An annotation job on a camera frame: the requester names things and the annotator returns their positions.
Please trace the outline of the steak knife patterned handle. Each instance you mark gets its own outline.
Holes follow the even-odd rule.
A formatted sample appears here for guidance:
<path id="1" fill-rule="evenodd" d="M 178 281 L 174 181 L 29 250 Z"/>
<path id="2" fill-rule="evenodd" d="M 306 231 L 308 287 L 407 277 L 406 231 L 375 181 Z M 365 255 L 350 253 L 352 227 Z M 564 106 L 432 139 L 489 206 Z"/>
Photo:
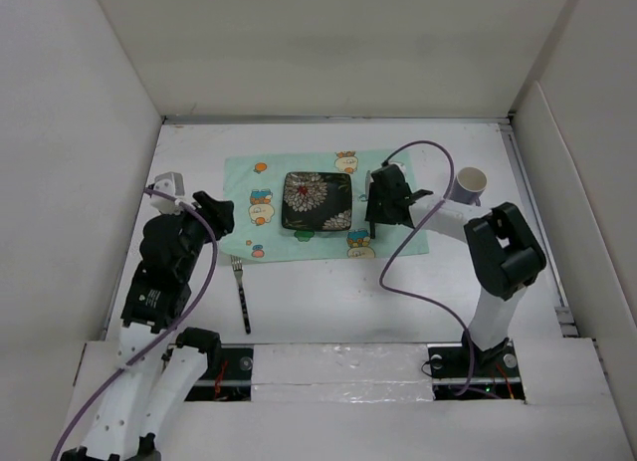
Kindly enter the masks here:
<path id="1" fill-rule="evenodd" d="M 371 200 L 371 185 L 372 185 L 372 176 L 371 176 L 371 171 L 367 170 L 366 174 L 365 174 L 365 183 L 364 183 L 364 187 L 365 187 L 365 191 L 364 191 L 364 202 L 366 203 L 365 205 L 365 221 L 368 223 L 369 225 L 369 236 L 370 238 L 373 240 L 375 239 L 375 222 L 372 220 L 372 204 L 370 202 Z"/>

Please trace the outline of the green cartoon print cloth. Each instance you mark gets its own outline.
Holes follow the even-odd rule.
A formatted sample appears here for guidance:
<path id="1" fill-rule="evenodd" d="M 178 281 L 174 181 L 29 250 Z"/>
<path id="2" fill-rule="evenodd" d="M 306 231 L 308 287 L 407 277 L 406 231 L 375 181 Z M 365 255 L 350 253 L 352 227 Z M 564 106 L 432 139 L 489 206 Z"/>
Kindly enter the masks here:
<path id="1" fill-rule="evenodd" d="M 229 157 L 224 165 L 224 196 L 234 203 L 234 231 L 221 248 L 257 262 L 387 258 L 408 233 L 402 226 L 377 225 L 369 236 L 365 219 L 367 170 L 379 168 L 384 149 L 259 154 Z M 346 231 L 314 232 L 282 227 L 284 179 L 289 172 L 340 172 L 352 182 L 352 221 Z"/>

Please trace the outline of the metal fork patterned handle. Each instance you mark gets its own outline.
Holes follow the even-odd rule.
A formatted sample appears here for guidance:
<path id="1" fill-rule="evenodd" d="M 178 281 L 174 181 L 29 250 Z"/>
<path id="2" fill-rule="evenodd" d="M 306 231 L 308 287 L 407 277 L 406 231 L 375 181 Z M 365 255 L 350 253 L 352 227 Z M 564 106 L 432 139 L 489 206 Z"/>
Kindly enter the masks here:
<path id="1" fill-rule="evenodd" d="M 243 284 L 243 264 L 241 259 L 234 255 L 230 257 L 230 261 L 231 261 L 231 267 L 232 267 L 236 285 L 237 285 L 238 297 L 239 297 L 241 311 L 242 311 L 244 330 L 247 335 L 250 335 L 252 333 L 252 327 L 250 323 L 246 294 L 245 294 L 244 284 Z"/>

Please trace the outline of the black floral square plate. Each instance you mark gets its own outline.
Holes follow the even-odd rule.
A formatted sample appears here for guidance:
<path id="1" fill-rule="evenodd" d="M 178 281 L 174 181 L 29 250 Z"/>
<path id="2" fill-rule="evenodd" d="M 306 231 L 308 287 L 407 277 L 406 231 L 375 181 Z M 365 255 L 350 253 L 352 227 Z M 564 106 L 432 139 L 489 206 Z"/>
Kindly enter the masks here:
<path id="1" fill-rule="evenodd" d="M 289 172 L 283 186 L 281 223 L 289 230 L 346 231 L 352 221 L 352 182 L 340 172 Z"/>

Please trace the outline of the purple ceramic mug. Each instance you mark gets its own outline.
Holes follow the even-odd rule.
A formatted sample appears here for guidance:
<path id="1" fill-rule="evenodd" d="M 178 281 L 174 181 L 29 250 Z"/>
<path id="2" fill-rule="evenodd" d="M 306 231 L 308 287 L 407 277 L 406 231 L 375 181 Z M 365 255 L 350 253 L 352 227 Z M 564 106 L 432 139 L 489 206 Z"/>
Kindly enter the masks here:
<path id="1" fill-rule="evenodd" d="M 452 183 L 449 199 L 467 205 L 481 205 L 481 196 L 488 184 L 487 175 L 476 167 L 463 167 Z"/>

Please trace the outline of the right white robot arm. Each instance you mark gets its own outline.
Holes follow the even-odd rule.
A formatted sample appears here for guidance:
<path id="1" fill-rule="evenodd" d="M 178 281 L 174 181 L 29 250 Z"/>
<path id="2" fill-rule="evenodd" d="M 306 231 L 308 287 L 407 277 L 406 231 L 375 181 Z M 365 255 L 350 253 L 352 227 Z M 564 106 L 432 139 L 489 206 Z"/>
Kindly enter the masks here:
<path id="1" fill-rule="evenodd" d="M 379 224 L 401 225 L 467 245 L 481 292 L 463 336 L 460 363 L 470 374 L 484 374 L 509 340 L 520 299 L 546 267 L 545 254 L 519 207 L 511 202 L 471 206 L 429 190 L 412 191 L 403 171 L 391 163 L 367 175 L 366 196 L 371 232 Z"/>

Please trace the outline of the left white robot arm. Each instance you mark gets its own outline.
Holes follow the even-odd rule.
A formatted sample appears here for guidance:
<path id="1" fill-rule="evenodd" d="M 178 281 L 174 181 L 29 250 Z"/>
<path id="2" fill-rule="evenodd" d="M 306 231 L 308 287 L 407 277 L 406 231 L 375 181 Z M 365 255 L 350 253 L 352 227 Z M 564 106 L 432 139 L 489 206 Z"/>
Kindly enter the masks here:
<path id="1" fill-rule="evenodd" d="M 234 229 L 234 204 L 204 191 L 188 204 L 157 186 L 144 190 L 158 216 L 145 223 L 121 312 L 114 373 L 89 397 L 63 431 L 55 460 L 158 460 L 171 418 L 200 377 L 221 368 L 217 333 L 187 328 L 203 291 L 190 278 L 205 245 Z"/>

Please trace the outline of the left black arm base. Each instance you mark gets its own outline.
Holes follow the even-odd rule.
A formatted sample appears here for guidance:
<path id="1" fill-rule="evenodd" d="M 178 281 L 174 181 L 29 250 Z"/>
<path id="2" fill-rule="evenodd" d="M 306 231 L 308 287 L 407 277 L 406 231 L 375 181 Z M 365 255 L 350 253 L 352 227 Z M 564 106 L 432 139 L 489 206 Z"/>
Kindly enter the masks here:
<path id="1" fill-rule="evenodd" d="M 220 361 L 190 389 L 189 402 L 242 402 L 251 400 L 254 347 L 222 346 Z"/>

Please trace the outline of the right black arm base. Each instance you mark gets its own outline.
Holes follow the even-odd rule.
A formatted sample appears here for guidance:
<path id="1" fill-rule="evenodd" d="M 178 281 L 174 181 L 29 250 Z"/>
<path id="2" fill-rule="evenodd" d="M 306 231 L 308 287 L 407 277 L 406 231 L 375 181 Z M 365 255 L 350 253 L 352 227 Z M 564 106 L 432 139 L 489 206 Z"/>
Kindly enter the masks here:
<path id="1" fill-rule="evenodd" d="M 431 380 L 435 401 L 526 400 L 512 342 L 494 351 L 477 351 L 473 369 L 469 350 L 460 343 L 429 344 L 427 355 L 421 371 Z"/>

